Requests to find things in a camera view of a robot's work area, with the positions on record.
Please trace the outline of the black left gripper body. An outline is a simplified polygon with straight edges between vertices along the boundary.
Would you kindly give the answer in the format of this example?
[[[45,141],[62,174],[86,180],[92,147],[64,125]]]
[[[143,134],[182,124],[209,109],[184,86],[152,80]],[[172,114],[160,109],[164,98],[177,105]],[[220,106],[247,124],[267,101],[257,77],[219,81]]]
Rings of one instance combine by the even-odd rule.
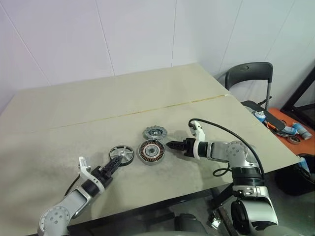
[[[107,188],[113,180],[112,172],[109,167],[102,168],[98,166],[92,171],[92,175],[101,182],[104,188]]]

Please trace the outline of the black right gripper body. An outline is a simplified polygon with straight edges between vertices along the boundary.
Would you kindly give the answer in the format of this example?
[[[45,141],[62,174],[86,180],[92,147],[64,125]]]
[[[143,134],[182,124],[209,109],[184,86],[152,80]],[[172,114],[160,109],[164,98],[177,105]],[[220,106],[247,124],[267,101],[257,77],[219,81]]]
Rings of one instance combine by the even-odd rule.
[[[194,144],[195,138],[186,138],[183,140],[184,143],[184,156],[195,158]]]

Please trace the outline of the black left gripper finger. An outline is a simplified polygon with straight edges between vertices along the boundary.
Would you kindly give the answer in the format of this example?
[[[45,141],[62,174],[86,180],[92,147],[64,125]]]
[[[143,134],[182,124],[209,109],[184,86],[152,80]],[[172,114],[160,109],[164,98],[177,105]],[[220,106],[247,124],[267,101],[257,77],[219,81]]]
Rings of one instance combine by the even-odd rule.
[[[121,164],[121,157],[113,158],[106,166],[105,169],[107,171],[116,171]]]
[[[119,168],[121,162],[122,162],[122,158],[113,158],[110,161],[109,171],[111,174],[113,174]]]

